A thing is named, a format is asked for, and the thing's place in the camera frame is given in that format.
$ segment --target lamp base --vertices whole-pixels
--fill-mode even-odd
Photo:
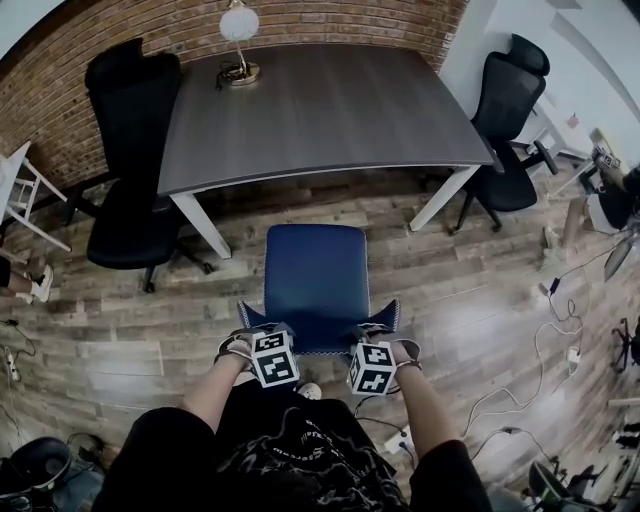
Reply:
[[[246,69],[241,63],[233,64],[222,72],[222,78],[232,86],[248,85],[256,81],[260,74],[260,66],[255,62],[247,62]]]

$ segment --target chair armrest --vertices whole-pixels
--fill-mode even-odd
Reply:
[[[71,194],[69,194],[69,197],[67,197],[67,202],[64,208],[63,225],[68,226],[71,224],[76,210],[80,210],[91,217],[98,216],[100,207],[82,197],[83,192],[84,190],[82,187],[80,185],[76,185],[71,191]]]
[[[162,213],[173,208],[173,199],[169,196],[158,196],[151,208],[152,213]]]
[[[553,174],[554,176],[558,174],[558,166],[554,162],[553,158],[551,158],[551,155],[547,151],[547,148],[542,145],[542,142],[540,142],[539,140],[534,140],[533,145],[536,147],[538,152],[534,153],[522,162],[524,168],[528,169],[529,167],[544,162],[545,164],[547,164],[547,167],[551,171],[551,174]]]
[[[484,144],[484,147],[487,148],[487,151],[491,155],[491,158],[493,158],[493,164],[492,164],[493,168],[496,170],[497,173],[504,174],[504,172],[505,172],[504,171],[504,166],[502,165],[502,162],[498,158],[496,150],[493,149],[493,147],[491,146],[491,143],[489,142],[489,139],[487,139],[481,133],[478,133],[478,135],[480,135],[480,140],[482,140],[482,143]]]

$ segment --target white wall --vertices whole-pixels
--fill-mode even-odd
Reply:
[[[545,0],[470,0],[441,78],[470,117],[480,96],[482,66],[491,51],[508,51],[511,33],[549,56],[546,95],[590,133],[602,128],[629,164],[640,162],[640,23],[621,0],[576,0],[556,9]],[[518,140],[539,130],[534,116]]]
[[[0,59],[64,0],[0,0]]]

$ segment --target black shirt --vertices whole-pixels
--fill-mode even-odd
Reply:
[[[616,229],[623,229],[629,217],[637,208],[640,198],[640,169],[635,168],[623,179],[625,190],[615,184],[606,184],[605,191],[598,194],[600,205],[609,224]]]
[[[490,512],[466,447],[419,462],[409,506],[393,468],[344,402],[234,388],[216,434],[182,409],[138,419],[93,510],[441,510]]]

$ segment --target black pants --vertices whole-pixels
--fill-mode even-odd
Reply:
[[[0,287],[9,286],[9,276],[11,275],[11,263],[9,260],[0,256]]]
[[[622,429],[624,432],[629,432],[631,434],[640,432],[640,423],[628,423]],[[640,437],[636,436],[620,436],[616,439],[616,443],[618,443],[622,448],[638,448],[640,445]]]

